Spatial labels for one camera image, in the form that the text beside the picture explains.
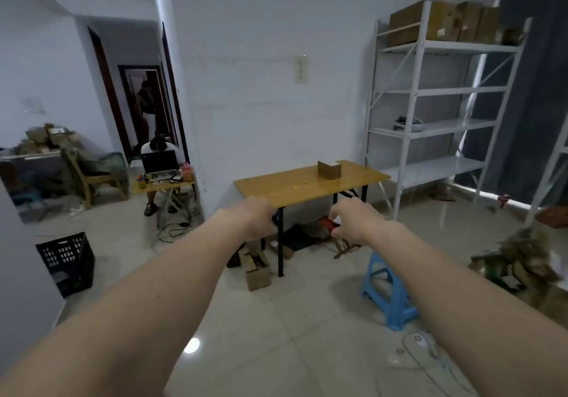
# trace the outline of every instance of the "hand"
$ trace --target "hand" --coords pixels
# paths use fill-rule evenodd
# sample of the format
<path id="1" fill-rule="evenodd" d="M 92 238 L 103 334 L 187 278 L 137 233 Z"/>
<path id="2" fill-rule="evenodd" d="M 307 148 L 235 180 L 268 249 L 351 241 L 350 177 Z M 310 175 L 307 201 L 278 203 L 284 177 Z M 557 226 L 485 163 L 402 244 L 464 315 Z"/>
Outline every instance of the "hand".
<path id="1" fill-rule="evenodd" d="M 227 210 L 245 228 L 245 241 L 259 240 L 276 232 L 272 207 L 266 198 L 251 196 Z"/>
<path id="2" fill-rule="evenodd" d="M 359 245 L 369 244 L 373 233 L 380 231 L 386 222 L 371 204 L 359 198 L 343 198 L 330 210 L 330 219 L 341 217 L 341 226 L 334 229 L 331 235 Z"/>

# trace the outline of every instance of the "forearm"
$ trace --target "forearm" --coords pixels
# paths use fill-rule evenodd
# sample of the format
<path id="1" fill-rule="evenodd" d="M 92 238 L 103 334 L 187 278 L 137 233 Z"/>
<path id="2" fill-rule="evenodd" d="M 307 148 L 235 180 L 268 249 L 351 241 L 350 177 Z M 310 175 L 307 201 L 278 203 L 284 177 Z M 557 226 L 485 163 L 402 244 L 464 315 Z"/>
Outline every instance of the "forearm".
<path id="1" fill-rule="evenodd" d="M 565 395 L 565 329 L 397 222 L 385 222 L 369 245 L 482 395 Z"/>
<path id="2" fill-rule="evenodd" d="M 243 233 L 225 210 L 216 213 L 57 327 L 10 372 L 0 395 L 160 393 Z"/>

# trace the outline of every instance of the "white shirt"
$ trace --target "white shirt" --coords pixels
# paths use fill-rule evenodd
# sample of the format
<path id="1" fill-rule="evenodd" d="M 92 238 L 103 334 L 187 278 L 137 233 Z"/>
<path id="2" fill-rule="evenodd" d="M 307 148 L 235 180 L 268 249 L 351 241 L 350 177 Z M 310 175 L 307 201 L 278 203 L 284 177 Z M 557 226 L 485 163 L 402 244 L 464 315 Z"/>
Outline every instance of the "white shirt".
<path id="1" fill-rule="evenodd" d="M 177 161 L 178 162 L 185 162 L 185 157 L 183 156 L 181 151 L 177 147 L 174 146 L 174 144 L 166 142 L 166 149 L 162 150 L 162 151 L 167 151 L 167 150 L 174 150 L 175 151 L 175 158 L 177 159 Z M 154 153 L 155 151 L 160 151 L 160 150 L 152 150 L 150 148 L 150 143 L 146 143 L 140 148 L 140 154 Z"/>

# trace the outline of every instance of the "dark curtain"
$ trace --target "dark curtain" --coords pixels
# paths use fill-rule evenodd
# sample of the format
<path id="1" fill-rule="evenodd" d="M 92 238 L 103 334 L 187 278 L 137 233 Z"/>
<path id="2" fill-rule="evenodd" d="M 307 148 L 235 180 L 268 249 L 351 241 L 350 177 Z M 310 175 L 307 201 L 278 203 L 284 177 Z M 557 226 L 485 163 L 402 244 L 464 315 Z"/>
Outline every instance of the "dark curtain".
<path id="1" fill-rule="evenodd" d="M 568 0 L 501 0 L 501 9 L 503 25 L 521 26 L 527 17 L 533 22 L 482 190 L 530 204 L 568 110 Z M 483 77 L 503 60 L 488 55 Z M 484 85 L 506 84 L 509 72 L 510 64 Z M 501 97 L 479 94 L 472 117 L 495 118 Z M 465 157 L 484 160 L 490 136 L 489 129 L 468 132 Z M 456 182 L 475 187 L 466 174 Z M 561 180 L 548 203 L 564 200 L 564 184 Z"/>

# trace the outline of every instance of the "shelving unit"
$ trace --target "shelving unit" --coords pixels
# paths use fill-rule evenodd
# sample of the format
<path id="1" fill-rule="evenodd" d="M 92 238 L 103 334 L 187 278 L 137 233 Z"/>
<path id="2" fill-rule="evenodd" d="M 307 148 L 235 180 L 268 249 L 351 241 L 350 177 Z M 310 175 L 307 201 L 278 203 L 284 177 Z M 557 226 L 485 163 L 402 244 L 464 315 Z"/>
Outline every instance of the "shelving unit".
<path id="1" fill-rule="evenodd" d="M 372 151 L 369 150 L 369 136 L 370 135 L 386 135 L 395 138 L 400 138 L 402 140 L 401 154 L 399 158 L 399 165 L 392 168 L 377 168 L 392 177 L 392 181 L 396 183 L 396 193 L 394 198 L 394 205 L 391 205 L 387 199 L 389 208 L 393 213 L 393 219 L 398 218 L 399 206 L 401 202 L 402 190 L 414 187 L 420 184 L 429 183 L 431 181 L 445 179 L 463 172 L 469 172 L 473 170 L 481 169 L 481 175 L 479 180 L 477 180 L 477 191 L 475 194 L 475 199 L 479 196 L 479 191 L 483 182 L 485 180 L 487 172 L 487 164 L 491 159 L 493 154 L 493 148 L 495 147 L 495 140 L 497 132 L 501 127 L 501 121 L 503 120 L 503 114 L 507 106 L 507 100 L 511 92 L 511 87 L 515 81 L 515 75 L 519 62 L 524 49 L 524 43 L 527 41 L 527 34 L 530 28 L 530 18 L 525 21 L 524 31 L 525 38 L 522 45 L 519 47 L 515 46 L 502 46 L 494 44 L 478 44 L 470 42 L 450 42 L 450 41 L 429 41 L 426 40 L 426 29 L 428 27 L 428 19 L 430 17 L 430 6 L 431 1 L 426 1 L 422 8 L 422 18 L 420 22 L 413 23 L 405 27 L 399 27 L 397 29 L 389 30 L 383 33 L 377 33 L 377 42 L 375 45 L 375 55 L 374 55 L 374 69 L 373 69 L 373 83 L 371 85 L 371 92 L 369 94 L 369 102 L 367 105 L 367 111 L 365 116 L 365 144 L 364 144 L 364 159 L 365 165 L 369 165 L 369 157 Z M 387 47 L 380 49 L 380 40 L 386 37 L 388 34 L 393 32 L 407 29 L 410 27 L 419 26 L 418 40 L 416 42 L 402 44 L 395 47 Z M 473 87 L 453 87 L 453 88 L 419 88 L 420 73 L 422 70 L 422 61 L 424 54 L 433 55 L 479 55 L 487 54 L 492 52 L 500 52 L 509 54 L 506 60 L 497 66 L 492 72 L 487 74 L 487 76 L 479 81 L 479 84 L 475 84 Z M 401 63 L 394 70 L 387 82 L 381 85 L 380 90 L 376 91 L 375 86 L 377 82 L 377 65 L 379 59 L 384 54 L 401 54 L 405 55 Z M 412 71 L 411 86 L 408 89 L 389 89 L 388 86 L 392 82 L 393 78 L 398 75 L 401 67 L 407 63 L 410 56 L 414 55 L 414 69 Z M 507 84 L 504 86 L 483 86 L 489 77 L 492 77 L 495 72 L 503 68 L 508 63 L 512 63 L 511 73 L 507 80 Z M 406 111 L 406 120 L 412 121 L 414 119 L 416 99 L 422 96 L 445 96 L 445 95 L 455 95 L 455 94 L 472 94 L 472 93 L 502 93 L 503 98 L 501 100 L 501 106 L 499 107 L 499 112 L 495 120 L 481 120 L 472 118 L 455 118 L 450 120 L 441 120 L 432 123 L 425 123 L 422 126 L 420 132 L 411 131 L 411 123 L 407 123 L 404 130 L 394 130 L 394 128 L 372 128 L 369 126 L 371 112 L 377 110 L 378 104 L 381 98 L 386 94 L 408 94 L 408 107 Z M 410 141 L 416 138 L 426 138 L 430 136 L 453 134 L 457 132 L 463 132 L 472 129 L 480 128 L 493 128 L 493 133 L 491 135 L 491 140 L 489 142 L 489 147 L 485 160 L 474 160 L 467 159 L 461 155 L 461 150 L 459 150 L 458 155 L 449 155 L 438 157 L 436 159 L 425 160 L 417 163 L 407 163 L 408 158 L 408 147 Z"/>
<path id="2" fill-rule="evenodd" d="M 546 194 L 550 192 L 552 187 L 556 184 L 558 179 L 564 174 L 564 172 L 568 169 L 568 159 L 564 161 L 562 165 L 554 172 L 556 168 L 556 164 L 558 163 L 558 159 L 562 154 L 568 154 L 568 146 L 566 146 L 566 141 L 568 140 L 568 113 L 564 117 L 564 123 L 560 128 L 560 133 L 556 138 L 556 142 L 554 143 L 554 147 L 552 149 L 552 153 L 548 158 L 548 162 L 546 163 L 546 167 L 544 168 L 543 177 L 540 179 L 540 183 L 535 192 L 535 196 L 533 198 L 532 203 L 530 204 L 529 211 L 527 216 L 525 217 L 525 225 L 529 226 L 534 220 L 535 215 L 538 212 L 538 208 L 540 207 L 541 203 L 543 202 Z"/>

